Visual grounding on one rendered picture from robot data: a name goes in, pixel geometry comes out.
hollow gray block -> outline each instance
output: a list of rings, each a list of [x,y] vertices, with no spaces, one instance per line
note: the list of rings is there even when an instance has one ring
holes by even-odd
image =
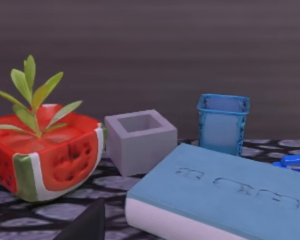
[[[106,152],[122,176],[148,173],[177,146],[177,129],[154,109],[104,121]]]

blue cup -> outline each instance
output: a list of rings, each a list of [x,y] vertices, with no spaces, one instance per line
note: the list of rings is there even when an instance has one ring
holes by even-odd
[[[240,156],[250,99],[202,94],[196,108],[199,112],[199,147]]]

patterned tablecloth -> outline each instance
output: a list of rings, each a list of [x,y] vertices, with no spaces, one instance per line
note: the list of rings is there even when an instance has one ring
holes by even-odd
[[[196,144],[196,141],[182,142]],[[284,155],[300,154],[300,140],[246,140],[242,156],[271,163]],[[0,185],[0,240],[52,240],[99,197],[105,198],[106,240],[157,240],[127,225],[126,191],[139,177],[122,177],[110,159],[103,158],[79,189],[52,203],[31,204],[15,198]]]

book cover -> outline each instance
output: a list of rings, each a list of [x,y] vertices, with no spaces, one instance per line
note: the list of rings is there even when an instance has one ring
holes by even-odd
[[[202,223],[231,235],[208,240],[300,240],[300,172],[193,145],[179,145],[128,191],[128,200],[191,220],[185,228]],[[137,212],[147,219],[149,212]],[[126,217],[133,222],[127,206]],[[165,224],[160,213],[153,221]]]

potted plant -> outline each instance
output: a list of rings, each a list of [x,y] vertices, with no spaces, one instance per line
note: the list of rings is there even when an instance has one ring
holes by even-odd
[[[77,188],[95,170],[106,129],[73,112],[82,101],[43,104],[63,73],[34,91],[34,58],[29,55],[23,65],[24,71],[11,71],[11,79],[29,107],[0,90],[15,113],[0,117],[0,182],[25,201],[48,201]]]

